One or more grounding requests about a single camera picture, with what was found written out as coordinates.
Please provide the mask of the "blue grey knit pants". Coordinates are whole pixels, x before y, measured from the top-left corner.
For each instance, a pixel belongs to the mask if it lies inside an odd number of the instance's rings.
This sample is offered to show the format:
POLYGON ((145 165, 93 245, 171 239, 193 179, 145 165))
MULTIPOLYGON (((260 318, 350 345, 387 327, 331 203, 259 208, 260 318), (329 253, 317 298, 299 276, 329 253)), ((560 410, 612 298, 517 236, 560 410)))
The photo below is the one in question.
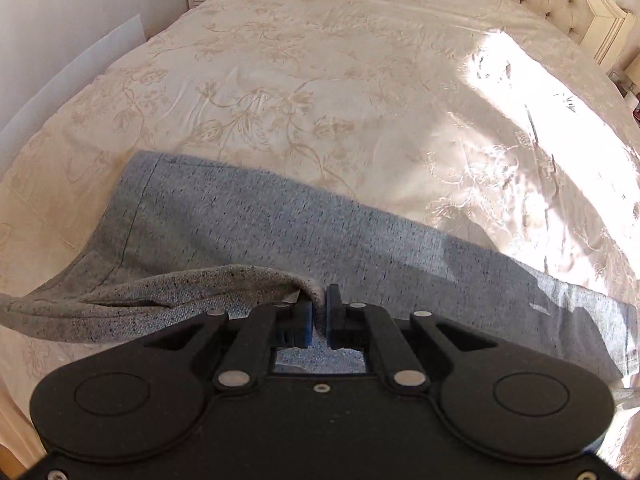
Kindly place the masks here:
POLYGON ((183 155, 130 160, 82 252, 1 323, 32 338, 107 344, 206 310, 233 316, 302 290, 429 310, 578 364, 638 372, 638 314, 498 252, 267 171, 183 155))

